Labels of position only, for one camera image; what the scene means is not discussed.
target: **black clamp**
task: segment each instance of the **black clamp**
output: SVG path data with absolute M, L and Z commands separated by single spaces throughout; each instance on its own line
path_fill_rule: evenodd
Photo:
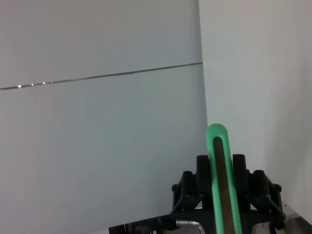
M 206 234 L 216 234 L 211 173 L 208 156 L 198 156 L 196 173 L 185 171 L 178 184 L 172 186 L 173 211 L 164 216 L 149 218 L 109 228 L 110 234 L 150 234 L 175 230 L 177 220 L 194 221 Z M 263 171 L 250 173 L 244 155 L 233 155 L 233 175 L 243 234 L 251 234 L 253 226 L 269 222 L 270 234 L 285 227 L 285 214 L 280 197 L 282 188 L 273 184 Z M 202 208 L 196 209 L 202 202 Z

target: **white wall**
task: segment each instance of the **white wall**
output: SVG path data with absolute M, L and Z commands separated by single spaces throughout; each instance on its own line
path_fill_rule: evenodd
M 0 88 L 194 62 L 196 0 L 0 1 Z
M 202 65 L 0 92 L 0 233 L 168 214 L 206 127 Z
M 200 0 L 208 124 L 282 185 L 312 222 L 312 47 L 308 0 Z

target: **green handle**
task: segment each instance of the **green handle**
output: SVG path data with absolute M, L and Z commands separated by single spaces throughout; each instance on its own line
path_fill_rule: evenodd
M 231 152 L 230 152 L 230 144 L 229 144 L 229 137 L 228 131 L 226 128 L 221 124 L 212 124 L 208 127 L 207 134 L 207 149 L 208 149 L 208 157 L 210 161 L 210 168 L 211 168 L 211 176 L 212 176 L 212 193 L 213 193 L 213 202 L 214 202 L 214 215 L 215 215 L 215 225 L 216 225 L 216 232 L 217 234 L 228 234 L 225 233 L 225 230 L 228 230 L 228 226 L 224 227 L 224 220 L 222 214 L 222 207 L 224 208 L 224 202 L 221 203 L 220 197 L 220 190 L 219 190 L 219 182 L 218 182 L 218 172 L 220 175 L 220 168 L 218 167 L 219 171 L 217 171 L 217 164 L 216 164 L 216 142 L 217 140 L 221 142 L 223 146 L 223 155 L 224 155 L 224 164 L 226 169 L 226 177 L 228 183 L 228 193 L 230 196 L 230 205 L 232 211 L 232 218 L 233 218 L 233 228 L 235 234 L 242 234 L 240 217 L 239 217 L 239 210 L 238 210 L 238 202 L 236 196 L 236 189 L 234 184 L 233 178 L 233 166 L 232 166 L 232 159 L 231 159 Z

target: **metal part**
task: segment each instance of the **metal part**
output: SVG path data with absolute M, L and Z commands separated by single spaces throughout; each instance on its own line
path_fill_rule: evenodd
M 175 221 L 177 227 L 181 226 L 201 226 L 200 223 L 194 222 L 194 221 L 187 221 L 187 220 L 179 220 L 177 219 Z

